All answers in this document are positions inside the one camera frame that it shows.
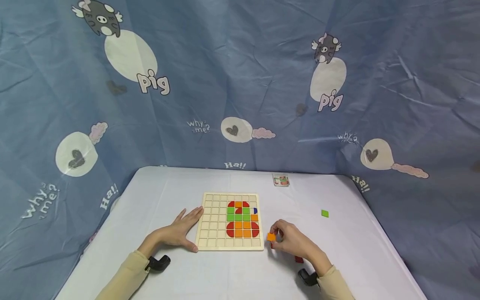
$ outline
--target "orange puzzle piece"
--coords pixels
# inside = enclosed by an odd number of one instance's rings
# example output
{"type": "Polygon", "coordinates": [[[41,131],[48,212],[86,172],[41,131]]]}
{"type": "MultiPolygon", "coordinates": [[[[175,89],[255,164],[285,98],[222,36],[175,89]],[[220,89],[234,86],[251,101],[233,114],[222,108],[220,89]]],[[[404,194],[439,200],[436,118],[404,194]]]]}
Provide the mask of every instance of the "orange puzzle piece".
{"type": "Polygon", "coordinates": [[[268,241],[276,241],[276,235],[269,232],[269,233],[267,234],[267,240],[268,240],[268,241]]]}

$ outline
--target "beige sleeve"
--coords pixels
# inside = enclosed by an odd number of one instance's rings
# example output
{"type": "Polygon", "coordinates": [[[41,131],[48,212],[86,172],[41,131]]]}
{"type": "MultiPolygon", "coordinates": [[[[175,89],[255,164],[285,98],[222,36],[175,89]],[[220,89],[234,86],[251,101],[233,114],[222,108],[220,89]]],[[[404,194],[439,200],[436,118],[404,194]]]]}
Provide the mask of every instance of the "beige sleeve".
{"type": "Polygon", "coordinates": [[[355,300],[340,271],[332,266],[322,277],[317,278],[324,300],[355,300]]]}
{"type": "Polygon", "coordinates": [[[138,251],[130,253],[95,300],[130,299],[150,271],[150,269],[145,271],[148,262],[148,259],[142,253],[138,251]]]}

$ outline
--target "gray heart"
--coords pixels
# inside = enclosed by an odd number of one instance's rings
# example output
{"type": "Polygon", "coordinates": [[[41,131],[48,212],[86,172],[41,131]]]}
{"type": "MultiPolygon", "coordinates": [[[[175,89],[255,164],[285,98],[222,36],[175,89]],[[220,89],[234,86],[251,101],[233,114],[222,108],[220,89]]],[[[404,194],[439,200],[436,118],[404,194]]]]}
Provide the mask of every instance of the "gray heart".
{"type": "Polygon", "coordinates": [[[297,117],[301,117],[301,116],[303,116],[303,115],[307,112],[307,110],[308,110],[308,106],[306,106],[306,105],[303,104],[303,103],[299,103],[299,104],[297,105],[297,110],[296,110],[295,115],[296,115],[297,117]]]}
{"type": "Polygon", "coordinates": [[[114,96],[125,94],[127,87],[124,85],[116,85],[112,80],[107,81],[107,87],[114,96]]]}
{"type": "Polygon", "coordinates": [[[373,162],[373,160],[376,159],[378,156],[378,150],[375,149],[372,152],[370,149],[368,149],[367,151],[365,151],[365,154],[367,155],[368,161],[373,162]]]}
{"type": "Polygon", "coordinates": [[[76,169],[83,166],[83,164],[85,163],[85,158],[82,155],[82,152],[80,152],[80,150],[72,150],[72,156],[73,159],[68,163],[69,168],[76,169]]]}
{"type": "Polygon", "coordinates": [[[470,169],[475,173],[480,173],[480,160],[477,160],[470,169]]]}
{"type": "Polygon", "coordinates": [[[230,128],[230,127],[227,128],[227,132],[230,133],[231,135],[237,136],[237,134],[239,132],[239,128],[237,126],[233,125],[232,128],[230,128]]]}

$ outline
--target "white tablecloth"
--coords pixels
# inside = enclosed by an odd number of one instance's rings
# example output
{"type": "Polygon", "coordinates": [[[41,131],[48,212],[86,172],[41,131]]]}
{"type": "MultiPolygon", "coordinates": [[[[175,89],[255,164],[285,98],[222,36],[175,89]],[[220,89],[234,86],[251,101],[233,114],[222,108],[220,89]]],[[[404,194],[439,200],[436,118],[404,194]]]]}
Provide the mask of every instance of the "white tablecloth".
{"type": "MultiPolygon", "coordinates": [[[[90,300],[127,255],[183,209],[202,204],[203,193],[258,193],[266,235],[279,218],[315,241],[342,272],[357,300],[426,300],[351,179],[289,174],[290,186],[275,187],[269,172],[146,167],[138,170],[57,296],[90,300]],[[330,217],[322,217],[321,210],[330,217]]],[[[188,234],[195,241],[196,226],[188,234]]],[[[161,249],[171,258],[164,273],[150,274],[134,300],[320,299],[303,285],[294,257],[265,243],[262,252],[199,252],[161,249]]]]}

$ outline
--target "hand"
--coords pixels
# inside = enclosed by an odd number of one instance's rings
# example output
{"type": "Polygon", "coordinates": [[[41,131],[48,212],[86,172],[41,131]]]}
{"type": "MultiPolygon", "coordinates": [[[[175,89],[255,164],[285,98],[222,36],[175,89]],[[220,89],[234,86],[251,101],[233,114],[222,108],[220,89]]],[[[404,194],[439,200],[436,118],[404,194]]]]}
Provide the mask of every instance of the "hand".
{"type": "Polygon", "coordinates": [[[148,258],[152,256],[160,244],[164,243],[171,246],[183,246],[189,251],[198,252],[198,247],[187,240],[186,235],[204,214],[204,208],[201,206],[197,207],[186,216],[183,216],[186,211],[186,209],[183,209],[171,225],[150,233],[138,248],[138,251],[148,258]]]}
{"type": "Polygon", "coordinates": [[[303,257],[310,261],[318,276],[323,276],[332,267],[330,260],[312,240],[307,238],[293,224],[278,220],[270,228],[270,233],[280,234],[282,241],[273,241],[273,249],[303,257]]]}
{"type": "Polygon", "coordinates": [[[300,230],[285,220],[278,220],[270,228],[270,233],[280,233],[281,242],[272,242],[273,249],[284,251],[292,255],[309,259],[315,252],[321,251],[309,238],[300,230]]]}

